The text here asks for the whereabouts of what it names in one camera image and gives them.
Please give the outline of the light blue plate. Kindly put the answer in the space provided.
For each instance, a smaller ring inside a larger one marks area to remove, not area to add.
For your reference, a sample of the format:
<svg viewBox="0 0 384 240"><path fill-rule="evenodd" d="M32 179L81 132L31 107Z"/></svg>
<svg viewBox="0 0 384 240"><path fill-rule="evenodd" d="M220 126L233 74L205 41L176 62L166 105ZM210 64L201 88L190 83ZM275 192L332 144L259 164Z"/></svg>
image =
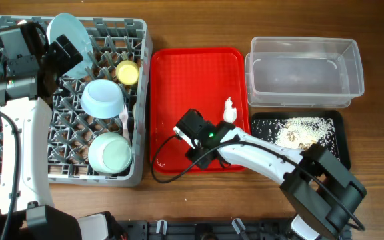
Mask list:
<svg viewBox="0 0 384 240"><path fill-rule="evenodd" d="M80 20L71 14L60 13L48 25L46 35L50 43L60 35L65 35L82 55L82 62L66 72L68 77L82 79L88 76L85 69L87 67L91 69L93 66L93 62L88 56L89 52L93 52L93 47L88 32Z"/></svg>

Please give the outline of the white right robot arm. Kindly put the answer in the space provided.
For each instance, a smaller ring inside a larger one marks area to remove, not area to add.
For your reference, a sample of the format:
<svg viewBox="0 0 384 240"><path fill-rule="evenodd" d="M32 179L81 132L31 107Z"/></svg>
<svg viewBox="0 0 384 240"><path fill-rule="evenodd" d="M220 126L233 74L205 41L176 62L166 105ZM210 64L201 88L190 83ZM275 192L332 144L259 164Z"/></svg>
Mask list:
<svg viewBox="0 0 384 240"><path fill-rule="evenodd" d="M360 231L354 212L365 198L363 184L326 148L280 147L224 121L180 121L174 131L194 163L216 158L257 172L279 184L297 215L292 230L303 239L338 239L347 225Z"/></svg>

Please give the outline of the green food bowl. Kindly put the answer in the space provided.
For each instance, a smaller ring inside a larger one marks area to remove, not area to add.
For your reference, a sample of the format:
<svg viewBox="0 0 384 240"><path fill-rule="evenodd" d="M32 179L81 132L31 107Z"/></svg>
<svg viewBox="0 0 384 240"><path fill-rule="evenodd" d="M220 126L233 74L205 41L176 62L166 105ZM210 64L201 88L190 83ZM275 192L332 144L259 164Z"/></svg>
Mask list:
<svg viewBox="0 0 384 240"><path fill-rule="evenodd" d="M89 164L102 174L118 174L130 166L132 159L131 144L117 133L103 133L89 146Z"/></svg>

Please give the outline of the white plastic fork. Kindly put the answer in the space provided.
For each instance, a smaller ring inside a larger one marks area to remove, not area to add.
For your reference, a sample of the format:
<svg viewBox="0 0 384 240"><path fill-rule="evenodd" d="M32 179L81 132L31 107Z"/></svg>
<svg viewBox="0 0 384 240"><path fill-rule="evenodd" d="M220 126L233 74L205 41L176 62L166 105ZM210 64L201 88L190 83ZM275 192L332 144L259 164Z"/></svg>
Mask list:
<svg viewBox="0 0 384 240"><path fill-rule="evenodd" d="M129 129L128 129L128 109L126 104L123 104L123 109L119 114L119 118L122 122L122 128L123 128L123 136L126 138L126 140L130 141L130 136L129 136Z"/></svg>

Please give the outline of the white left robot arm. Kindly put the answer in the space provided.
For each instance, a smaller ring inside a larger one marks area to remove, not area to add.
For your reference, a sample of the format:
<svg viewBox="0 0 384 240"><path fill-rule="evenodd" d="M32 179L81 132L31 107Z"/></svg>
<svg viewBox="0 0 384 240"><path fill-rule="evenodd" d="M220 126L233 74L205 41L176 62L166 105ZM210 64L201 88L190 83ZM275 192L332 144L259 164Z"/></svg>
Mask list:
<svg viewBox="0 0 384 240"><path fill-rule="evenodd" d="M82 61L60 34L6 32L8 53L0 77L3 127L0 239L111 239L117 223L108 212L76 218L54 207L48 181L47 138L57 80Z"/></svg>

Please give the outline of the white tissue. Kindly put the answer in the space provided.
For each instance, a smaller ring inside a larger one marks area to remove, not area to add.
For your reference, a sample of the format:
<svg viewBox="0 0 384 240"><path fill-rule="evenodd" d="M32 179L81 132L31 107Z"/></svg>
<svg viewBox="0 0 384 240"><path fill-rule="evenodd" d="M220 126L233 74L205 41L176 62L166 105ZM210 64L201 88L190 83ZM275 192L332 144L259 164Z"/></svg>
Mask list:
<svg viewBox="0 0 384 240"><path fill-rule="evenodd" d="M233 107L233 102L230 97L225 101L223 120L228 123L234 123L237 119L237 109Z"/></svg>

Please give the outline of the white plastic spoon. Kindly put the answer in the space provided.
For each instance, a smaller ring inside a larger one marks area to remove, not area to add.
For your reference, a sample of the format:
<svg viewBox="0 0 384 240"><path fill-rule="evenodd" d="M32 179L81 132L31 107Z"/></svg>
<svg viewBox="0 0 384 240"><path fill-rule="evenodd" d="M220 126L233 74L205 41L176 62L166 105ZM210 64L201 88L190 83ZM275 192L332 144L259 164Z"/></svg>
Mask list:
<svg viewBox="0 0 384 240"><path fill-rule="evenodd" d="M133 105L133 108L132 108L132 116L133 116L133 118L135 119L136 118L136 106L137 106L137 103L135 103L134 105Z"/></svg>

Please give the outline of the light blue bowl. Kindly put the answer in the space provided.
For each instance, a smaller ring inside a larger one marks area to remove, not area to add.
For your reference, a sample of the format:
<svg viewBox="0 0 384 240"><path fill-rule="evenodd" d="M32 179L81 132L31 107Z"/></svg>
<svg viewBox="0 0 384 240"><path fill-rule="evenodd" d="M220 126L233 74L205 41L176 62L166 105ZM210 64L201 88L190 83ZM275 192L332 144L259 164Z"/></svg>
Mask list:
<svg viewBox="0 0 384 240"><path fill-rule="evenodd" d="M80 104L86 114L98 119L116 117L124 108L123 92L115 82L98 79L86 84Z"/></svg>

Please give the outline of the yellow plastic cup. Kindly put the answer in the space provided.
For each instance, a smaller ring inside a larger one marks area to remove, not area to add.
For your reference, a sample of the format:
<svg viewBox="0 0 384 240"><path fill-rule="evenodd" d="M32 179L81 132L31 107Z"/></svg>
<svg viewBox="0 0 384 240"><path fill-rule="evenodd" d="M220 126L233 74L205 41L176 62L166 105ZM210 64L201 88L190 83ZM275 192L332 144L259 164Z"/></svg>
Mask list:
<svg viewBox="0 0 384 240"><path fill-rule="evenodd" d="M124 85L134 85L139 80L139 67L130 60L120 62L115 70L119 82Z"/></svg>

